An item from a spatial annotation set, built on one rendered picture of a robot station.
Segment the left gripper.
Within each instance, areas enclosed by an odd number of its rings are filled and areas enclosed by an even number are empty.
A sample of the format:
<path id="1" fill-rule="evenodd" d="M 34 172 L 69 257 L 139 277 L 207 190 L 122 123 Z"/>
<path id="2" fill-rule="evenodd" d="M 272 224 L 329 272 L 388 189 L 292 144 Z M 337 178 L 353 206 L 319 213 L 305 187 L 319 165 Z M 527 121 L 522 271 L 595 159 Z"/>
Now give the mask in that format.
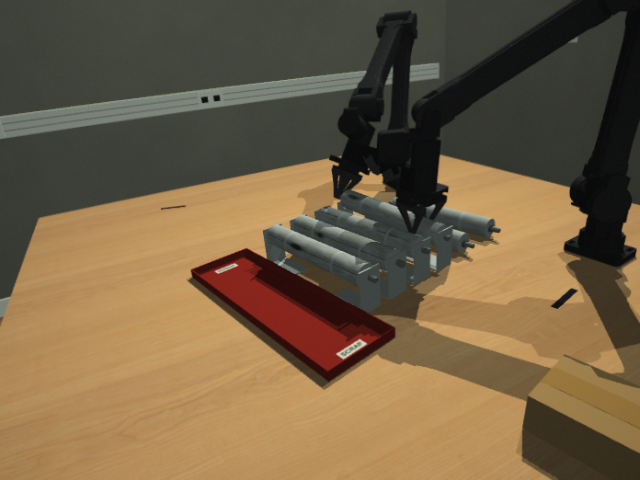
<path id="1" fill-rule="evenodd" d="M 397 197 L 396 206 L 406 223 L 408 232 L 415 234 L 423 216 L 427 218 L 426 208 L 431 205 L 435 205 L 435 208 L 429 219 L 434 221 L 447 202 L 447 196 L 443 195 L 443 192 L 448 193 L 449 187 L 437 183 L 439 165 L 433 168 L 424 167 L 424 171 L 420 171 L 420 166 L 412 164 L 410 166 L 415 168 L 414 192 L 398 189 L 395 196 Z M 407 211 L 416 215 L 413 227 L 411 227 Z"/>

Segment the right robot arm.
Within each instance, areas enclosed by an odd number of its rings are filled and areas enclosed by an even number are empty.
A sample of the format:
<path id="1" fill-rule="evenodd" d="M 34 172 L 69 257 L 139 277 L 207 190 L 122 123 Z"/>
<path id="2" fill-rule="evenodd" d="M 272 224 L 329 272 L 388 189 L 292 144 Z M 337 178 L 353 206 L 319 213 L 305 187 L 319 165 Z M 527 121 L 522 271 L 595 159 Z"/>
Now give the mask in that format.
<path id="1" fill-rule="evenodd" d="M 376 26 L 380 39 L 378 46 L 366 74 L 352 93 L 349 107 L 344 108 L 337 123 L 340 132 L 349 139 L 364 143 L 350 141 L 344 159 L 369 168 L 377 176 L 381 174 L 380 166 L 377 166 L 377 148 L 369 146 L 375 128 L 369 122 L 381 121 L 384 110 L 382 88 L 384 89 L 394 64 L 388 130 L 409 128 L 407 112 L 410 60 L 414 39 L 417 39 L 416 27 L 417 14 L 411 14 L 410 10 L 385 13 L 384 17 L 380 17 Z"/>

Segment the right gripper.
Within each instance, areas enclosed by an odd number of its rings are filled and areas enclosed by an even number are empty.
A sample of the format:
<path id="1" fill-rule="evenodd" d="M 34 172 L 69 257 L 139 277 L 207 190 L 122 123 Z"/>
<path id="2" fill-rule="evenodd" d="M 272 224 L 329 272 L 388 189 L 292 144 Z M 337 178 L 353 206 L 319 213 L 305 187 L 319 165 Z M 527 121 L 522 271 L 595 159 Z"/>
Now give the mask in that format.
<path id="1" fill-rule="evenodd" d="M 354 188 L 359 182 L 361 182 L 362 175 L 360 175 L 359 172 L 367 176 L 371 172 L 370 170 L 362 166 L 356 165 L 350 162 L 349 160 L 343 159 L 348 149 L 350 141 L 361 143 L 361 142 L 353 141 L 350 139 L 346 144 L 345 150 L 341 158 L 333 155 L 330 155 L 329 157 L 329 160 L 339 164 L 338 166 L 333 165 L 332 167 L 332 177 L 333 177 L 333 183 L 334 183 L 334 198 L 339 200 L 340 200 L 339 196 L 343 194 L 344 191 L 346 191 L 347 189 Z M 364 143 L 361 143 L 361 144 L 364 144 Z M 339 176 L 339 181 L 338 181 L 338 176 Z M 338 184 L 338 187 L 337 187 L 337 184 Z"/>

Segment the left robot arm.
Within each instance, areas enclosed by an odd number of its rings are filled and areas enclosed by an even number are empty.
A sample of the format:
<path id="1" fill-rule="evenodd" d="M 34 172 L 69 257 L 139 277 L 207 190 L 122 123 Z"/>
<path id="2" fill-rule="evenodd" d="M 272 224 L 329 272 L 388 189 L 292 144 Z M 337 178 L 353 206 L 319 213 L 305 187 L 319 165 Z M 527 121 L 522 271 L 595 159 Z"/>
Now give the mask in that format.
<path id="1" fill-rule="evenodd" d="M 439 164 L 441 140 L 436 137 L 440 137 L 441 127 L 481 97 L 620 11 L 627 12 L 623 44 L 599 135 L 582 175 L 569 190 L 571 205 L 588 215 L 587 227 L 567 240 L 564 250 L 613 267 L 635 257 L 636 248 L 624 244 L 622 229 L 632 205 L 627 190 L 631 178 L 626 174 L 640 121 L 640 0 L 572 0 L 419 99 L 411 112 L 416 128 L 378 133 L 377 166 L 385 183 L 400 178 L 400 189 L 414 192 L 415 168 L 410 165 L 424 171 L 424 167 Z"/>

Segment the red rectangular tray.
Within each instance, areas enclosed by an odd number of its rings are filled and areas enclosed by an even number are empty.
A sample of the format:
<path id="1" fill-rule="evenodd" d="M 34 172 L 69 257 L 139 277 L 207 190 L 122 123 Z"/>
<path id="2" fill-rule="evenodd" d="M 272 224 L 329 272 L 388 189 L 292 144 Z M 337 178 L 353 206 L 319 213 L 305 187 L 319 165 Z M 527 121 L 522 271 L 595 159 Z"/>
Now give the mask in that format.
<path id="1" fill-rule="evenodd" d="M 248 248 L 190 271 L 327 381 L 395 338 L 394 326 Z"/>

